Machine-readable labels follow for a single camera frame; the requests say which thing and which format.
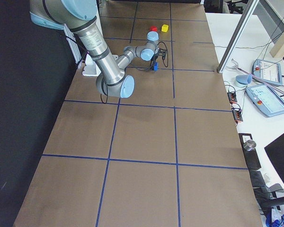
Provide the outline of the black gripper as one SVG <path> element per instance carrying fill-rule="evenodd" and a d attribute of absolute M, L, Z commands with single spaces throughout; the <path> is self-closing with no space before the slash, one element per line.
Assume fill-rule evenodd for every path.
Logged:
<path fill-rule="evenodd" d="M 154 54 L 154 56 L 151 59 L 151 70 L 152 70 L 152 67 L 153 67 L 154 63 L 157 62 L 157 58 L 159 56 L 161 56 L 162 59 L 165 59 L 166 55 L 167 55 L 167 49 L 158 48 L 155 51 L 155 54 Z"/>

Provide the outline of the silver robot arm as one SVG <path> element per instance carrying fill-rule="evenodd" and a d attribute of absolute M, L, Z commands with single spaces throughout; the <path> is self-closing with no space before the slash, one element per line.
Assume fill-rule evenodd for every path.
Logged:
<path fill-rule="evenodd" d="M 128 46 L 115 58 L 106 44 L 97 24 L 97 3 L 94 0 L 31 0 L 30 15 L 39 26 L 60 29 L 67 26 L 78 35 L 101 73 L 96 80 L 99 93 L 107 96 L 128 98 L 134 91 L 134 78 L 126 75 L 125 68 L 136 57 L 150 61 L 159 53 L 159 35 L 147 34 L 142 46 Z"/>

